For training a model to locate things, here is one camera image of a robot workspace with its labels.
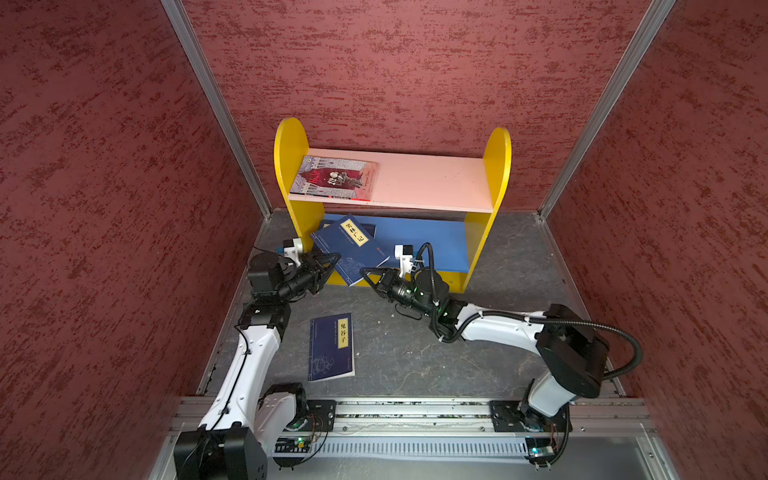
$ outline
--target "blue shelf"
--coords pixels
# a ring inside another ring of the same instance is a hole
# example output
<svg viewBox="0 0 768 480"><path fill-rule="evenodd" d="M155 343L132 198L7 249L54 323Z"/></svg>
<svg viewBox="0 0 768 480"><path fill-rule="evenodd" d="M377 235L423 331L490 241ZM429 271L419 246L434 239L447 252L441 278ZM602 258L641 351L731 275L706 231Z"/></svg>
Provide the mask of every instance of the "blue shelf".
<svg viewBox="0 0 768 480"><path fill-rule="evenodd" d="M326 214L328 220L343 215ZM435 251L435 269L441 272L469 273L467 234L464 222L420 220L415 218L367 217L355 215L360 223L376 225L376 240L390 252L383 266L400 267L395 259L395 245L413 245L416 253L422 244L430 242Z"/></svg>

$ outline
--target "textured red wallpaper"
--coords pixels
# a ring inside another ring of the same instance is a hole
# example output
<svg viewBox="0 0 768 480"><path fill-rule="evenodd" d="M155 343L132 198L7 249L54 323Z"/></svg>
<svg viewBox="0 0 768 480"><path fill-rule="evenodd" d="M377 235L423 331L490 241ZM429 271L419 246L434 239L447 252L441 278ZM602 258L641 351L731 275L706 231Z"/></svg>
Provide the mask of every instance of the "textured red wallpaper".
<svg viewBox="0 0 768 480"><path fill-rule="evenodd" d="M310 144L481 157L514 149L504 207L537 209L648 0L187 0L270 200L284 117Z"/></svg>
<svg viewBox="0 0 768 480"><path fill-rule="evenodd" d="M549 221L683 478L768 478L768 3L678 0Z"/></svg>
<svg viewBox="0 0 768 480"><path fill-rule="evenodd" d="M0 8L0 477L143 478L260 214L159 1Z"/></svg>

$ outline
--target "yellow title label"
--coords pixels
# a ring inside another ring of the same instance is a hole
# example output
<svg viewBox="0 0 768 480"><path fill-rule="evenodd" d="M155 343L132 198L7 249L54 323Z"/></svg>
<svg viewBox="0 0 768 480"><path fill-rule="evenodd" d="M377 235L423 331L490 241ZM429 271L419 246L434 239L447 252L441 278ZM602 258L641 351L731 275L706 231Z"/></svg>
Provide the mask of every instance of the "yellow title label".
<svg viewBox="0 0 768 480"><path fill-rule="evenodd" d="M352 237L352 240L355 240L355 243L357 243L358 247L362 247L362 245L368 241L368 237L366 237L366 235L360 230L357 230L357 227L355 227L355 224L351 220L347 220L346 222L342 223L341 226L344 230L346 230L349 236Z"/></svg>
<svg viewBox="0 0 768 480"><path fill-rule="evenodd" d="M339 319L339 348L349 346L349 332L347 331L347 319Z"/></svg>

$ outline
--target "pink shelf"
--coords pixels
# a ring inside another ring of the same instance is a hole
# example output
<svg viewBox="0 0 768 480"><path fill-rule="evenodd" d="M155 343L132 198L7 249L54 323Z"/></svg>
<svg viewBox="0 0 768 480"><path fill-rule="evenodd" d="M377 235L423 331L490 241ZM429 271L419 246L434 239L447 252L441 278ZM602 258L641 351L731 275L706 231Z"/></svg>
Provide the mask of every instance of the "pink shelf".
<svg viewBox="0 0 768 480"><path fill-rule="evenodd" d="M482 158L384 154L310 148L308 155L374 161L379 176L371 201L289 194L291 201L374 207L492 213L491 192Z"/></svg>

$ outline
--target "metal corner post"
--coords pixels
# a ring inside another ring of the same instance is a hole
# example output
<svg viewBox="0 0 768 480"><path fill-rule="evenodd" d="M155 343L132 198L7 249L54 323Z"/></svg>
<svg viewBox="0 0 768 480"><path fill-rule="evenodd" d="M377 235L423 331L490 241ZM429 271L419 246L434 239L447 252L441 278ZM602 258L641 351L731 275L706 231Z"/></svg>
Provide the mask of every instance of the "metal corner post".
<svg viewBox="0 0 768 480"><path fill-rule="evenodd" d="M643 55L645 55L648 47L650 47L650 43L659 32L661 24L664 23L664 19L674 3L675 0L651 0L648 10L646 10L645 15L640 20L640 24L637 26L637 30L632 36L629 45L627 45L627 49L621 56L621 60L616 66L611 79L605 85L600 100L594 106L592 115L587 120L584 129L576 140L573 150L568 155L568 159L565 161L558 179L554 181L547 197L544 199L544 203L541 204L539 215L543 220L547 220L549 217L554 205L558 202L558 198L560 198L565 190L565 185L573 176L590 145L592 145L592 141L598 135L605 119L611 113L611 110L621 96L621 92L627 86L629 79L643 59Z"/></svg>
<svg viewBox="0 0 768 480"><path fill-rule="evenodd" d="M243 171L248 187L251 193L253 193L253 197L256 198L262 215L265 219L268 219L272 216L270 200L267 198L261 180L259 180L259 176L253 168L248 150L245 148L243 139L240 137L240 132L237 131L237 126L227 107L224 96L221 94L221 90L219 90L214 73L210 70L210 66L205 59L200 42L197 41L197 36L192 29L187 11L184 10L181 0L161 0L161 2L170 19L170 23L174 27L176 36L179 38L179 42L181 42L181 46L184 48L184 52L192 64L197 80L200 81L200 86L203 87L203 91L206 97L208 97L210 107L214 110L221 130L224 132L224 136L227 137L232 153L237 159L240 169Z"/></svg>

